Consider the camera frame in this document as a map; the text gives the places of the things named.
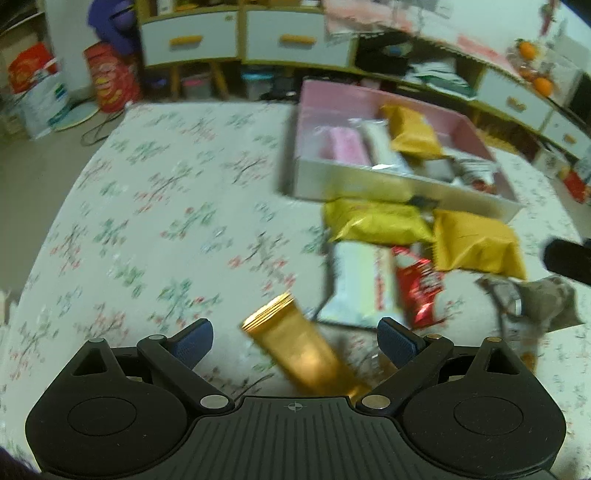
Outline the white snack packet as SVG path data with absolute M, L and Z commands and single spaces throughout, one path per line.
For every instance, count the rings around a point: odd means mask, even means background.
M 332 272 L 332 296 L 318 312 L 318 321 L 361 329 L 376 328 L 383 317 L 405 323 L 389 248 L 356 241 L 335 243 Z

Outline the pink cardboard box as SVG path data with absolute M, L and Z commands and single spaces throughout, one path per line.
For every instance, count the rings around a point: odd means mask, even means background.
M 521 205 L 464 115 L 382 90 L 301 85 L 290 192 L 467 211 L 509 222 Z

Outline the white drawer cabinet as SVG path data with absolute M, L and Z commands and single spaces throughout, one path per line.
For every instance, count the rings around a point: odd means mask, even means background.
M 270 6 L 229 1 L 160 14 L 155 1 L 135 11 L 148 67 L 239 61 L 346 71 L 356 42 L 329 34 L 320 6 Z

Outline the large orange-yellow snack bag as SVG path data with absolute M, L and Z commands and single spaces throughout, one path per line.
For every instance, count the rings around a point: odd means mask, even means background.
M 433 259 L 438 271 L 462 269 L 527 279 L 520 241 L 511 227 L 484 216 L 436 209 Z

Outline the red gift bag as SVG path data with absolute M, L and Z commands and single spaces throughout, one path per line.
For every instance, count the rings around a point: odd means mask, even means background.
M 134 55 L 120 55 L 110 44 L 98 42 L 84 50 L 99 109 L 117 113 L 141 97 Z

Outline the silver foil snack bag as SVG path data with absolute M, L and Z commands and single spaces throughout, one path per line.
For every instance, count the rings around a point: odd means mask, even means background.
M 584 324 L 577 312 L 576 291 L 561 276 L 516 282 L 483 275 L 476 283 L 492 297 L 500 319 L 510 325 L 526 325 L 544 335 Z

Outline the yellow snack bag in box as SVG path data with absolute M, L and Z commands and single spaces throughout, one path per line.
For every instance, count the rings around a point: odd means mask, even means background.
M 396 104 L 382 105 L 380 113 L 388 123 L 394 150 L 423 160 L 444 156 L 434 128 L 422 113 Z

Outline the oranges in bowl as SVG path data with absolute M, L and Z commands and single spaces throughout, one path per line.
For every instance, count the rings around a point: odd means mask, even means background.
M 554 64 L 547 60 L 547 49 L 539 41 L 525 39 L 517 39 L 515 49 L 519 58 L 518 73 L 539 95 L 549 98 L 554 91 Z

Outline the low tv cabinet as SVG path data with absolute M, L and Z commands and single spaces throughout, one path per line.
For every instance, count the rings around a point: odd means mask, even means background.
M 442 43 L 402 31 L 363 34 L 356 69 L 419 95 L 470 106 L 512 122 L 578 160 L 590 156 L 590 130 L 534 89 L 525 79 Z

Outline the yellow chip bag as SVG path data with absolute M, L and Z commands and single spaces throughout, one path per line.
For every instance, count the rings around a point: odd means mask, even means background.
M 421 211 L 410 205 L 338 199 L 325 203 L 322 216 L 332 242 L 406 246 L 435 240 Z

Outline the floral tablecloth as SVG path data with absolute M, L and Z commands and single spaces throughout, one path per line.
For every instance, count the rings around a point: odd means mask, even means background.
M 280 194 L 296 108 L 281 104 L 140 105 L 125 115 L 73 183 L 1 327 L 1 447 L 35 465 L 25 419 L 88 339 L 135 345 L 200 317 L 214 344 L 197 372 L 230 398 L 294 393 L 240 329 L 290 291 L 308 319 L 332 283 L 322 205 Z M 528 280 L 549 275 L 551 237 L 580 241 L 548 179 L 525 159 L 491 149 L 523 209 L 510 222 Z M 498 335 L 478 273 L 445 276 L 445 322 L 421 331 L 457 345 Z M 562 409 L 567 437 L 553 471 L 590 479 L 590 288 L 576 289 L 582 325 L 541 341 L 536 374 Z

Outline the purple plush toy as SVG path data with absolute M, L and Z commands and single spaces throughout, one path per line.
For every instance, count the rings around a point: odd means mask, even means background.
M 139 48 L 134 2 L 129 0 L 94 0 L 87 23 L 97 37 L 120 55 L 131 55 Z

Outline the red candy wrapper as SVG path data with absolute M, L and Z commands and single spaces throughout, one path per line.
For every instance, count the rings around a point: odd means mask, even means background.
M 438 298 L 444 292 L 443 274 L 431 260 L 414 253 L 410 248 L 396 246 L 394 273 L 406 321 L 413 330 L 425 329 L 445 320 Z

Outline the pink wafer packet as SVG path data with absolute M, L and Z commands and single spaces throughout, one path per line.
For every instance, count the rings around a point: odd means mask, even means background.
M 322 156 L 335 163 L 371 166 L 369 155 L 358 131 L 349 127 L 327 127 L 322 140 Z

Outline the white packet in box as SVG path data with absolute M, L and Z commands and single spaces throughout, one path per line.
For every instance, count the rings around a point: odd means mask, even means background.
M 391 136 L 386 120 L 349 119 L 362 136 L 366 146 L 370 165 L 374 170 L 386 171 L 397 175 L 412 175 L 413 170 L 405 158 L 391 146 Z

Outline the gold foil snack bar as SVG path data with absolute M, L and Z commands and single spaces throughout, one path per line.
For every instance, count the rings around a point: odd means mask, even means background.
M 288 292 L 249 315 L 242 322 L 242 331 L 304 394 L 341 396 L 356 402 L 370 392 L 370 386 L 339 358 Z

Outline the pink table runner cloth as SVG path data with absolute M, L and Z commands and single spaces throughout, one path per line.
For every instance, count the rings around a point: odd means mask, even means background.
M 429 23 L 450 20 L 452 1 L 322 1 L 331 35 L 359 36 L 399 30 L 421 35 Z

